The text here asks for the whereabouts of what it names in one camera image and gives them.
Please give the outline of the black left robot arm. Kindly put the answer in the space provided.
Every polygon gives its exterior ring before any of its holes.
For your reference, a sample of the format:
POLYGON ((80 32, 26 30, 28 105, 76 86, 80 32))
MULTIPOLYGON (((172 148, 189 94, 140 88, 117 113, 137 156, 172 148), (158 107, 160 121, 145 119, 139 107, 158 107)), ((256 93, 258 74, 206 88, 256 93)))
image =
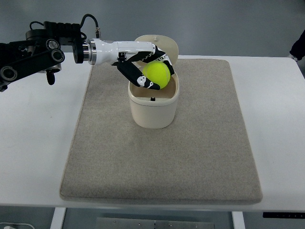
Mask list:
POLYGON ((62 46, 71 46, 76 63, 85 59, 83 44, 87 38, 76 23, 45 21, 42 29, 30 29, 24 41, 0 45, 0 90, 12 82, 38 72, 45 72, 48 84, 55 83, 54 74, 65 60, 62 46))

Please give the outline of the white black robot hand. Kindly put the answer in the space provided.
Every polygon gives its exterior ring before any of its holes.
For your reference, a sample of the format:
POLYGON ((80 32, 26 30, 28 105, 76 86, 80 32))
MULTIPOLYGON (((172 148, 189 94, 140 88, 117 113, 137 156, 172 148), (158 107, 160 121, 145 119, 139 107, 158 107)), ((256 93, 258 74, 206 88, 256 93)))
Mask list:
POLYGON ((161 61, 174 74, 169 56, 151 42, 118 41, 106 42, 95 38, 83 44, 84 60, 91 65, 108 63, 137 87, 160 90, 157 84, 146 78, 142 71, 146 64, 161 61))

